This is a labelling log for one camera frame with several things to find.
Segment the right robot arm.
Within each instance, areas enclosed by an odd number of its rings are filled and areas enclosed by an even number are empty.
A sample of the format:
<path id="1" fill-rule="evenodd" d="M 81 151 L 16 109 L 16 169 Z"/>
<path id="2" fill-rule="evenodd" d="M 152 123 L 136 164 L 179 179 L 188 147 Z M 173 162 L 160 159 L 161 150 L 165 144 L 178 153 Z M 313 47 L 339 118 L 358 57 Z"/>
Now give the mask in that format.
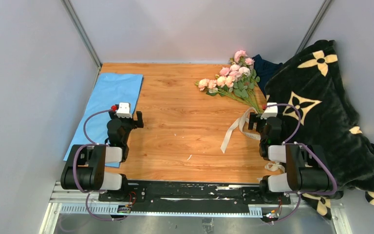
<path id="1" fill-rule="evenodd" d="M 258 191 L 260 200 L 269 204 L 277 199 L 278 193 L 284 192 L 333 195 L 337 183 L 328 169 L 323 148 L 282 142 L 282 126 L 279 117 L 250 113 L 248 128 L 260 134 L 260 156 L 284 167 L 284 173 L 262 178 Z"/>

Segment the blue wrapping paper sheet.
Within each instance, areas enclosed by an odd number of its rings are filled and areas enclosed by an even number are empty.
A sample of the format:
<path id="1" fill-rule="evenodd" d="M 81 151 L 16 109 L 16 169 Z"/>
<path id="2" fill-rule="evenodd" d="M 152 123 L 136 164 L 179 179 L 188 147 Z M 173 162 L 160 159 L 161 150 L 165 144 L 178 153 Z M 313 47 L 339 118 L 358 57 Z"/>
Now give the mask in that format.
<path id="1" fill-rule="evenodd" d="M 67 160 L 72 146 L 75 144 L 88 144 L 87 135 L 92 141 L 103 144 L 107 136 L 107 123 L 111 120 L 108 113 L 98 114 L 92 117 L 83 130 L 85 120 L 92 114 L 108 110 L 120 102 L 131 104 L 131 112 L 134 113 L 140 91 L 143 84 L 141 74 L 115 74 L 102 73 L 98 76 L 97 82 L 86 105 L 85 112 L 75 131 L 72 141 L 64 156 Z"/>

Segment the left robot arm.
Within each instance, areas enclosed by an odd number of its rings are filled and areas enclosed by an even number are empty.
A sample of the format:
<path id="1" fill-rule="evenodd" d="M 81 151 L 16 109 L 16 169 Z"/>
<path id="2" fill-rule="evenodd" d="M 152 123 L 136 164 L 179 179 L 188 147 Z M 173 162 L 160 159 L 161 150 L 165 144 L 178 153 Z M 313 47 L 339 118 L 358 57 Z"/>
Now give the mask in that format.
<path id="1" fill-rule="evenodd" d="M 109 113 L 111 117 L 107 123 L 108 137 L 103 144 L 92 141 L 86 131 L 88 121 L 102 113 Z M 131 131 L 144 127 L 143 113 L 135 113 L 136 119 L 130 113 L 111 108 L 94 113 L 85 120 L 83 131 L 90 143 L 72 146 L 60 178 L 63 189 L 79 190 L 82 193 L 111 190 L 111 195 L 117 201 L 125 201 L 129 197 L 130 189 L 123 184 L 126 177 L 123 174 L 107 173 L 105 165 L 127 160 Z"/>

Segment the pink fake flower stem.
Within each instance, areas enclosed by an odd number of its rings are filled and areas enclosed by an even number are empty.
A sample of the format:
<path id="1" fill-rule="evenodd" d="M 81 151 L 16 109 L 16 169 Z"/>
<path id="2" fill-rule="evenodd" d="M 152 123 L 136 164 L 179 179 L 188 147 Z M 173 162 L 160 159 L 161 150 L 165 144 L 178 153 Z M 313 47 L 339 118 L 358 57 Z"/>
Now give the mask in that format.
<path id="1" fill-rule="evenodd" d="M 259 78 L 245 78 L 244 80 L 231 82 L 229 85 L 222 83 L 218 85 L 216 79 L 202 79 L 194 82 L 194 85 L 200 91 L 205 92 L 209 96 L 229 97 L 242 104 L 253 107 L 257 113 L 262 112 L 255 88 L 258 87 L 257 81 Z"/>

